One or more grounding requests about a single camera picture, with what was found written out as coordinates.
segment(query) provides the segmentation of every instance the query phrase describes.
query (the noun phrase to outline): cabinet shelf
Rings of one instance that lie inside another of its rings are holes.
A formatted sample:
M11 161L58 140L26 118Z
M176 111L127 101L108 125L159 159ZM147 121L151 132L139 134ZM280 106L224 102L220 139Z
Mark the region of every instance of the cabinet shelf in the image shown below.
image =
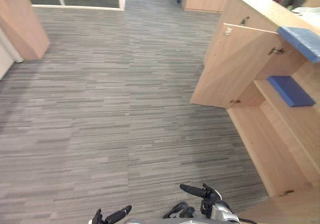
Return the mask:
M311 187L288 147L260 107L232 107L227 111L269 196Z
M319 137L320 119L316 108L314 106L289 107L267 80L255 80L254 84L319 172L320 152L317 136Z

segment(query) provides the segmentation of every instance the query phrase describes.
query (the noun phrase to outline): blue cushion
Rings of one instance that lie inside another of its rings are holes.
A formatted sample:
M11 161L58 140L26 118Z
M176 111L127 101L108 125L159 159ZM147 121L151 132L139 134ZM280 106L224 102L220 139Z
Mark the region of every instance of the blue cushion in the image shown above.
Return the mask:
M315 104L291 76L272 75L268 81L290 107L310 107Z
M277 31L313 63L320 63L320 37L309 29L281 26Z

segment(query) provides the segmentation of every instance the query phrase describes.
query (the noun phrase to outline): gray striped carpet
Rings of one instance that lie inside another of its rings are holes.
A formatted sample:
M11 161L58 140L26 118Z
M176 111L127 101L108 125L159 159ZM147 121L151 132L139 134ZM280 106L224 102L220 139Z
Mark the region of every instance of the gray striped carpet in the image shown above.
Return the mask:
M49 50L0 81L1 224L199 208L180 183L206 182L237 212L267 198L227 112L189 103L218 14L174 0L36 12Z

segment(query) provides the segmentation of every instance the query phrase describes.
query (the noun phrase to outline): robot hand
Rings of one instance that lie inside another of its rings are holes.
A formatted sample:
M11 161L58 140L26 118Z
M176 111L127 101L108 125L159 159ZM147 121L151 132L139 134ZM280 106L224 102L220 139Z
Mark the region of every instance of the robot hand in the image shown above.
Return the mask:
M131 209L132 206L127 205L125 208L107 216L105 220L102 219L101 209L99 209L96 211L95 216L88 222L88 224L115 224L116 222L125 218L129 214Z

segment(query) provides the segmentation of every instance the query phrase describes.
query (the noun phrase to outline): door frame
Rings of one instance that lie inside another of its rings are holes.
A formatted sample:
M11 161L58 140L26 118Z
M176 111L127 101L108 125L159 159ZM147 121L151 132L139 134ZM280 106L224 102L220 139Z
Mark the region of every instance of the door frame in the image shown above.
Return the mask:
M59 0L60 5L33 4L35 8L62 8L62 9L87 9L87 10L106 10L106 11L124 11L126 0L118 0L119 7L100 7L100 6L82 6L66 5L65 0Z

